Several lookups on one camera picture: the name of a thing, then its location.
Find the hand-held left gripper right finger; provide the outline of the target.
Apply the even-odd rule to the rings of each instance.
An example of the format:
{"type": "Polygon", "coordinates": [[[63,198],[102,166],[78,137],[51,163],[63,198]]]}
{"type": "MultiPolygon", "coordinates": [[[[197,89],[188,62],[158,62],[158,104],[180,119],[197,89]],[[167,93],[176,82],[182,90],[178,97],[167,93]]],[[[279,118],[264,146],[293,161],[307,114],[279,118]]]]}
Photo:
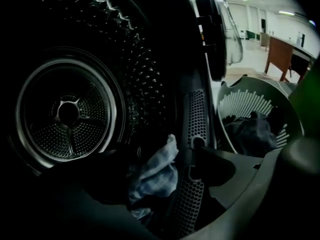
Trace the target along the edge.
{"type": "Polygon", "coordinates": [[[222,186],[236,173],[235,165],[217,149],[195,148],[191,161],[190,178],[200,180],[207,187],[222,186]]]}

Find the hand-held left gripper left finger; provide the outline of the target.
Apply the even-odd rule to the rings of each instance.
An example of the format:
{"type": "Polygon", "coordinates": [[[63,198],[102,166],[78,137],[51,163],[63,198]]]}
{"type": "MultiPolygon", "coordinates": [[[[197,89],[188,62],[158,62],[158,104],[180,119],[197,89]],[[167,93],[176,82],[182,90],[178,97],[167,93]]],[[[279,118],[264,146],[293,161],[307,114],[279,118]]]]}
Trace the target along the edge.
{"type": "Polygon", "coordinates": [[[76,189],[105,205],[127,205],[129,159],[123,153],[100,153],[76,161],[76,189]]]}

